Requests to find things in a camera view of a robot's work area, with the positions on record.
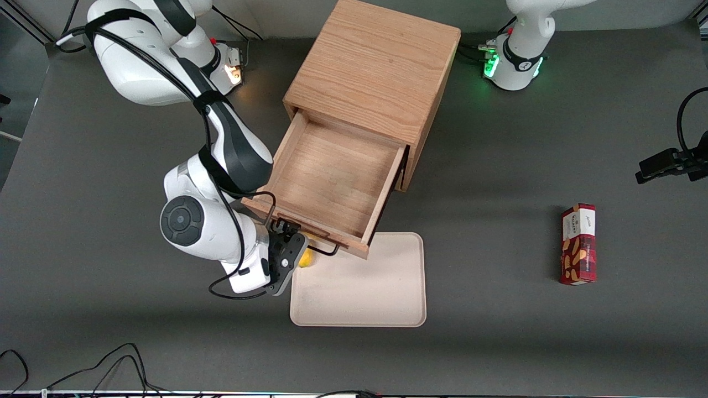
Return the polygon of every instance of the open drawer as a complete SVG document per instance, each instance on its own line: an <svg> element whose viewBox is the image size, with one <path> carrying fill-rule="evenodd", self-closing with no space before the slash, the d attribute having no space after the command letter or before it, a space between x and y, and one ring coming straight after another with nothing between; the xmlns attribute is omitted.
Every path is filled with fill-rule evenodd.
<svg viewBox="0 0 708 398"><path fill-rule="evenodd" d="M262 191L277 198L273 218L366 259L381 211L401 170L406 145L341 121L298 110L275 153ZM270 198L244 198L259 215Z"/></svg>

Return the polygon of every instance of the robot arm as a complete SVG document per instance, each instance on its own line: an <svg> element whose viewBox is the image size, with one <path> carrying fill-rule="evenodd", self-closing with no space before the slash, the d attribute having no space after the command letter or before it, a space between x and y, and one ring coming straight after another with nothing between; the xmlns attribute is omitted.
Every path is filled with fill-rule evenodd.
<svg viewBox="0 0 708 398"><path fill-rule="evenodd" d="M596 0L506 0L517 22L511 34L502 33L480 50L492 51L484 76L509 91L526 88L538 75L542 54L556 32L551 16L557 10L576 8Z"/></svg>
<svg viewBox="0 0 708 398"><path fill-rule="evenodd" d="M93 46L111 84L125 98L145 105L193 101L216 130L213 144L165 175L168 202L160 217L164 238L186 253L218 260L236 293L266 288L279 295L307 247L307 238L297 228L268 230L220 201L224 196L224 201L232 202L264 186L273 167L270 152L203 71L189 59L173 55L159 24L143 14L135 1L98 0L89 9L88 20L105 18L110 12L115 15L117 10L131 10L134 17L108 21L102 29L147 53L186 87L188 96L125 44L97 34Z"/></svg>
<svg viewBox="0 0 708 398"><path fill-rule="evenodd" d="M197 24L196 17L212 8L212 0L130 1L154 22L166 46L197 65L219 92L225 95L241 83L240 52L224 43L213 43ZM113 8L122 7L119 3Z"/></svg>

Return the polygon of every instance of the gray tabletop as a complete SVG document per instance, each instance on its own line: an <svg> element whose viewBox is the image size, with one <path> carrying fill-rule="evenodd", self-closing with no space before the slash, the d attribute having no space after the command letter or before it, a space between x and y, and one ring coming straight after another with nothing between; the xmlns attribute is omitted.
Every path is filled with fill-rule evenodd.
<svg viewBox="0 0 708 398"><path fill-rule="evenodd" d="M254 42L232 95L273 152L311 43ZM152 381L180 390L705 397L708 181L634 181L638 161L677 146L678 104L708 81L697 28L560 33L549 53L518 93L452 68L411 189L379 226L424 239L417 329L301 328L288 294L209 295L218 263L158 227L164 174L201 145L198 114L130 103L89 54L52 54L0 193L0 348L26 356L32 388L134 341ZM687 111L693 145L707 104ZM598 282L568 287L559 213L577 202L598 208ZM20 376L3 371L0 388ZM137 386L126 370L107 387Z"/></svg>

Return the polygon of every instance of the wooden cabinet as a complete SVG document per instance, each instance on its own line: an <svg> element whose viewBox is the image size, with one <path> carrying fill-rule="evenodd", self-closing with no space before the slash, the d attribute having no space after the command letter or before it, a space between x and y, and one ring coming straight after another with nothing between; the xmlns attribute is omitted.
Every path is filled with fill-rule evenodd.
<svg viewBox="0 0 708 398"><path fill-rule="evenodd" d="M411 182L459 36L340 0L283 99L292 123L263 187L278 199L275 216L366 258L389 193ZM268 201L242 200L261 215Z"/></svg>

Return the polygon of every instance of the drawer handle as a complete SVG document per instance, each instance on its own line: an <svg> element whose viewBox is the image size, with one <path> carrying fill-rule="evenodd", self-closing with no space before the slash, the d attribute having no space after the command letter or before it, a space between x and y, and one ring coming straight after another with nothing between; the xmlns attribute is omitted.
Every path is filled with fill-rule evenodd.
<svg viewBox="0 0 708 398"><path fill-rule="evenodd" d="M338 241L336 241L335 239L331 238L331 237L330 237L331 234L330 234L329 232L325 231L325 230L322 229L322 228L318 228L318 227L315 227L315 226L313 226L313 225L310 225L309 223L307 223L307 222L305 222L305 221L298 220L297 217L293 217L293 216L291 216L291 215L284 215L284 214L280 213L279 211L276 211L276 215L277 215L278 217L281 217L281 218L285 219L285 220L290 220L290 221L296 222L297 224L300 224L300 226L302 227L302 231L303 231L303 232L308 232L308 233L313 234L314 236L316 236L316 237L318 237L318 238L320 238L320 239L323 239L323 240L325 240L325 241L328 241L328 242L331 242L331 243L335 244L335 248L334 248L334 251L332 251L332 254L327 254L325 251L321 251L320 249L318 249L318 248L316 248L316 247L313 248L313 250L315 250L315 251L318 252L318 253L322 253L322 254L324 254L325 256L334 256L334 254L336 254L337 251L339 250L339 247L340 247L340 246L343 247L343 248L345 248L345 249L349 249L349 246L348 246L347 244L338 242Z"/></svg>
<svg viewBox="0 0 708 398"><path fill-rule="evenodd" d="M325 255L325 256L332 257L332 256L334 256L335 254L337 254L337 252L339 251L339 244L334 245L334 250L331 251L331 252L329 252L329 253L327 253L326 251L324 251L324 250L322 250L322 249L318 249L318 248L316 248L315 246L307 245L307 248L308 248L308 249L311 249L311 250L314 250L314 251L316 251L317 253L323 254L323 255Z"/></svg>

